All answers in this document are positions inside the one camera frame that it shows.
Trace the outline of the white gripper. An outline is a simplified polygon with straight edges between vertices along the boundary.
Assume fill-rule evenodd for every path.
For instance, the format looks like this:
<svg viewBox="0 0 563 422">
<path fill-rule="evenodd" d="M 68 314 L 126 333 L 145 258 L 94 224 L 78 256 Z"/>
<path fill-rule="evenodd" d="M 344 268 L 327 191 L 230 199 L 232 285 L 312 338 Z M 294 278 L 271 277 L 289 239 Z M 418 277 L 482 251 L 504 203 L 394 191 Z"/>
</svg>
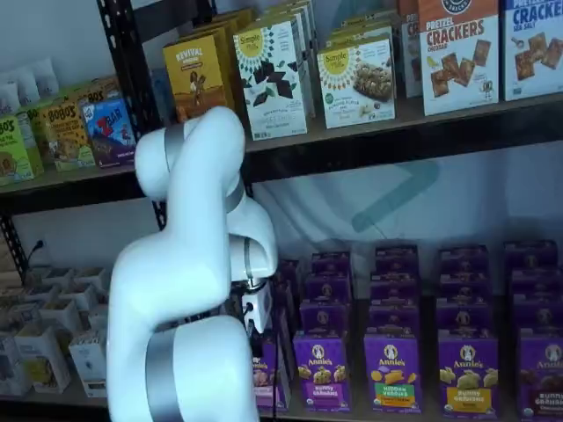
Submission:
<svg viewBox="0 0 563 422">
<path fill-rule="evenodd" d="M 272 327 L 273 299 L 271 288 L 265 283 L 261 288 L 242 295 L 243 318 L 253 354 L 263 354 L 263 336 Z"/>
</svg>

